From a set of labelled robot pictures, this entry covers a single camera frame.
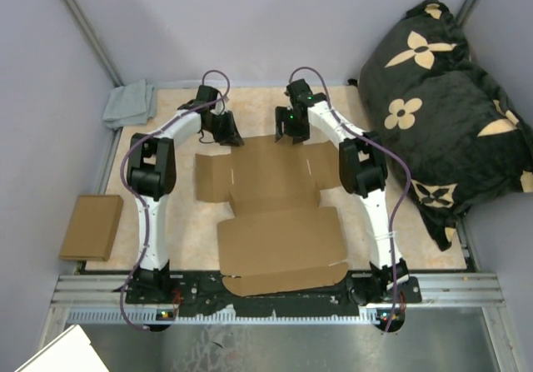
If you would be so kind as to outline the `brown cardboard box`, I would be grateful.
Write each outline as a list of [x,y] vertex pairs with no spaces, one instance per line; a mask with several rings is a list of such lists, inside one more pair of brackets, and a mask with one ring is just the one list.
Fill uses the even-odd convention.
[[217,223],[222,283],[245,297],[332,286],[348,270],[346,239],[325,190],[340,186],[330,142],[255,136],[226,155],[195,156],[196,198],[226,202]]

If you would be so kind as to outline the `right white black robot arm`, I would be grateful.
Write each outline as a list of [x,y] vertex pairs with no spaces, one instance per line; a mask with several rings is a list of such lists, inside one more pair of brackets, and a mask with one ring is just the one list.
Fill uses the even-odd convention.
[[389,302],[409,280],[406,262],[396,244],[392,216],[386,205],[386,149],[374,131],[364,131],[346,119],[323,92],[315,93],[305,80],[288,83],[290,105],[275,109],[275,140],[289,136],[294,145],[310,139],[311,128],[321,131],[338,150],[341,186],[362,203],[374,240],[370,267],[373,296]]

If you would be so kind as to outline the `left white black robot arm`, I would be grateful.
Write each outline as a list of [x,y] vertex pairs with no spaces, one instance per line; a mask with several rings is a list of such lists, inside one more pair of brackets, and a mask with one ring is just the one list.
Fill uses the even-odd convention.
[[205,131],[221,146],[244,145],[226,109],[226,95],[201,85],[168,122],[149,133],[134,134],[121,162],[122,184],[135,198],[139,221],[137,262],[128,280],[144,280],[144,294],[157,303],[168,300],[173,291],[165,233],[167,203],[177,183],[176,149]]

